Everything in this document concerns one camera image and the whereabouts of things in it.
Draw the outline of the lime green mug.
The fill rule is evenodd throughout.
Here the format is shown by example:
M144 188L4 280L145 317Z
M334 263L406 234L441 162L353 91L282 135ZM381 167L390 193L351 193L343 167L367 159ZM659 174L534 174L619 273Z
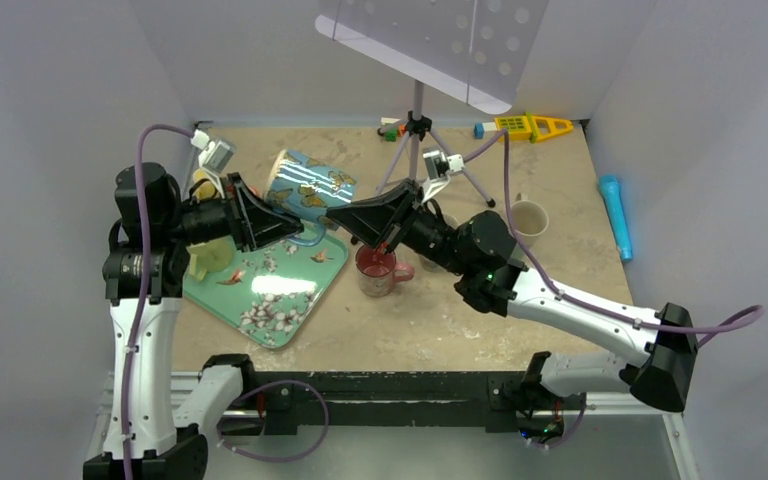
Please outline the lime green mug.
M210 240L186 247L190 255L188 276L195 281L203 281L208 273L226 269L232 262L234 248L227 237Z

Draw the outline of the blue butterfly mug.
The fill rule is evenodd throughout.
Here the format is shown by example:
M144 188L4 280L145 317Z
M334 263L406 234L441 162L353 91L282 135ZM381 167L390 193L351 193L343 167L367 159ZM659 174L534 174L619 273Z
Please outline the blue butterfly mug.
M278 155L267 179L264 200L287 214L310 224L315 235L295 235L289 242L300 247L318 244L336 223L326 217L329 208L346 206L353 200L356 178L340 168L329 166L296 150L284 149Z

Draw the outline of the pink skull mug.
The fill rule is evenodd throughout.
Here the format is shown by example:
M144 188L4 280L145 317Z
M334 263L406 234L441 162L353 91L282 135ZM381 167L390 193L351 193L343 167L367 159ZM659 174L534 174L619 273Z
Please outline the pink skull mug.
M372 298L391 294L399 283L413 280L413 266L399 262L394 253L384 253L367 246L355 254L355 266L359 272L359 288Z

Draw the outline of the cream coral shell mug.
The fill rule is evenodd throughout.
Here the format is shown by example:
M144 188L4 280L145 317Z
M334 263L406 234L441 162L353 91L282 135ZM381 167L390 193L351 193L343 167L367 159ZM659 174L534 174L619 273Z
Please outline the cream coral shell mug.
M517 193L511 203L512 226L521 236L523 243L532 248L549 226L545 208L524 194Z

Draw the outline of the cream dragon mug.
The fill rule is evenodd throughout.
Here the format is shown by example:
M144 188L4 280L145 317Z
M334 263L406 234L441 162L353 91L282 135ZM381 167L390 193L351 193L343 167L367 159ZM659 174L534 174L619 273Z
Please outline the cream dragon mug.
M458 220L452 215L444 213L442 217L445 223L452 229L456 229L459 226ZM445 270L445 268L440 265L440 262L445 263L446 257L447 254L442 249L438 249L437 251L433 252L430 257L426 255L420 255L418 259L422 269L427 272L438 273Z

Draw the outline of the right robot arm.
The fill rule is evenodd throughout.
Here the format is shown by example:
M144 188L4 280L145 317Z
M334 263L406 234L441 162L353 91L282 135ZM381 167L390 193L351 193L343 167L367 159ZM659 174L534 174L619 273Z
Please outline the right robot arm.
M579 357L535 355L521 381L524 399L544 407L584 392L628 392L673 413L687 403L698 342L688 311L623 305L561 283L513 256L515 239L503 218L485 210L457 227L421 205L421 187L405 180L392 190L345 206L327 218L365 245L386 252L404 245L458 276L455 291L480 313L535 321L603 348Z

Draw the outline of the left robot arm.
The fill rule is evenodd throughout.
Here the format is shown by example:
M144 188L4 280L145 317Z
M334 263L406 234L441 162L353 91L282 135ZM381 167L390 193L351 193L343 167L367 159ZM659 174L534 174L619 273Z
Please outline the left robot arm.
M177 181L149 162L116 178L120 217L102 268L115 334L113 406L102 451L86 461L87 479L201 479L229 405L257 399L245 354L213 356L196 388L172 404L172 350L189 247L231 240L256 251L301 233L301 221L269 207L232 173L216 197L186 201Z

